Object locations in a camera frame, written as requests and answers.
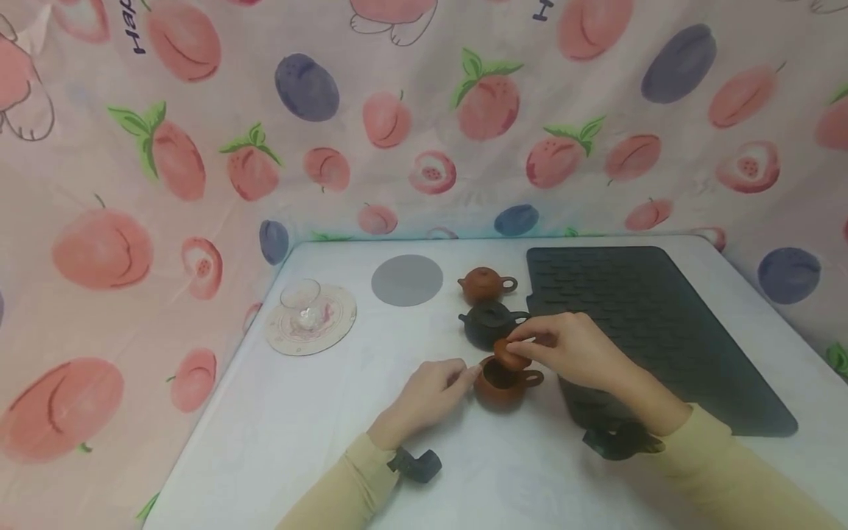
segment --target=clay teapot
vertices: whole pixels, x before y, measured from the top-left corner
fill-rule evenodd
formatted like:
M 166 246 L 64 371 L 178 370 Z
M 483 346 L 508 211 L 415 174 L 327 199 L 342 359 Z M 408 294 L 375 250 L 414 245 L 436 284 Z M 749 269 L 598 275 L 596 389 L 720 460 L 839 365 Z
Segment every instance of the clay teapot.
M 518 287 L 518 280 L 512 276 L 499 276 L 488 267 L 477 267 L 457 282 L 462 287 L 462 296 L 470 305 L 500 300 L 503 293 L 512 293 Z
M 526 320 L 530 314 L 510 311 L 500 302 L 489 301 L 475 305 L 468 315 L 459 318 L 465 323 L 468 342 L 484 351 L 492 351 L 496 340 L 507 338 L 518 327 L 516 321 Z
M 490 355 L 480 363 L 483 371 L 474 382 L 474 393 L 487 409 L 496 412 L 514 410 L 524 400 L 528 388 L 537 387 L 544 381 L 538 370 L 509 371 Z

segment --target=table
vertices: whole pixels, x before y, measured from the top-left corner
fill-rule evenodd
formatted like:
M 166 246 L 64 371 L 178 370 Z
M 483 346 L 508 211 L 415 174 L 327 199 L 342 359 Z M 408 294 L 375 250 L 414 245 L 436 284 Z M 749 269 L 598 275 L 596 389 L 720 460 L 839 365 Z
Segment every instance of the table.
M 505 296 L 525 310 L 525 253 L 532 247 L 663 248 L 797 418 L 791 438 L 743 438 L 848 524 L 848 387 L 705 240 L 691 236 L 579 237 L 414 242 L 305 243 L 294 249 L 189 439 L 146 530 L 273 528 L 364 431 L 423 360 L 486 355 L 465 339 L 456 278 L 479 265 L 518 280 Z M 378 300 L 371 274 L 386 259 L 421 254 L 444 271 L 425 304 Z M 261 325 L 283 286 L 302 277 L 346 287 L 359 316 L 322 353 L 278 354 Z M 407 444 L 434 449 L 444 468 L 428 485 L 402 483 L 375 529 L 542 530 L 706 528 L 687 503 L 639 459 L 607 462 L 581 442 L 556 378 L 523 406 L 492 414 L 473 397 L 445 424 Z

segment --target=silicone mat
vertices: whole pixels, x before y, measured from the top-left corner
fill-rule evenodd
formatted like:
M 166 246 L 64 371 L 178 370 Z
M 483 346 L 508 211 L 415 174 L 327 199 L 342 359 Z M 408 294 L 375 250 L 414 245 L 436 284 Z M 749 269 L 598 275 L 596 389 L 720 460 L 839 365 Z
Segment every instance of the silicone mat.
M 663 250 L 531 248 L 527 265 L 531 315 L 586 313 L 636 364 L 734 434 L 781 437 L 798 430 L 795 418 Z M 560 383 L 581 427 L 616 431 L 633 419 L 608 393 Z

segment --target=beige sleeve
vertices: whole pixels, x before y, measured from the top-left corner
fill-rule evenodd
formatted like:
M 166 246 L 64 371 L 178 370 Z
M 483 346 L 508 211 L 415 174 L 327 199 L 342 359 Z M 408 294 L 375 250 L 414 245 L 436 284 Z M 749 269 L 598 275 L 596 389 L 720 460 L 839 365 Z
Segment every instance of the beige sleeve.
M 722 530 L 845 528 L 697 405 L 662 441 L 665 450 L 644 457 Z
M 388 468 L 394 451 L 375 447 L 367 434 L 282 518 L 276 530 L 359 530 L 386 503 L 399 473 Z

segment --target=woman's right hand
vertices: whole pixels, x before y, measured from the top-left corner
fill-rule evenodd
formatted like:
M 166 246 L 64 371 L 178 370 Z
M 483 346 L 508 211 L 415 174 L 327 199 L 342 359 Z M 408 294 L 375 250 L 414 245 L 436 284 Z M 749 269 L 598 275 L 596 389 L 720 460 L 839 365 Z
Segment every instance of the woman's right hand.
M 518 342 L 529 338 L 535 341 Z M 581 387 L 615 393 L 640 371 L 584 313 L 531 318 L 506 340 L 511 353 L 537 360 Z

